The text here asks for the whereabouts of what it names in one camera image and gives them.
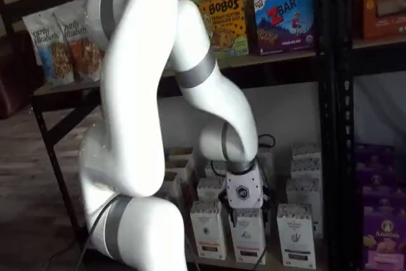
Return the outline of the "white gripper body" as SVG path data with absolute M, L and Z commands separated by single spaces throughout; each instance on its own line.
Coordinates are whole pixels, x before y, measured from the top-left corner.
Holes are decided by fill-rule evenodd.
M 261 208 L 263 206 L 263 179 L 257 164 L 246 173 L 226 172 L 226 194 L 233 209 Z

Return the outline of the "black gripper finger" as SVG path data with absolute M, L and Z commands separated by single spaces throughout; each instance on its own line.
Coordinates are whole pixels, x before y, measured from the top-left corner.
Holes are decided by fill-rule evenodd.
M 263 205 L 262 214 L 264 225 L 270 224 L 270 218 L 272 217 L 273 205 L 275 202 L 275 192 L 268 187 L 263 187 Z
M 226 212 L 228 213 L 228 220 L 230 222 L 230 228 L 235 228 L 235 209 L 231 207 L 228 196 L 226 194 L 221 195 L 221 203 L 224 205 Z

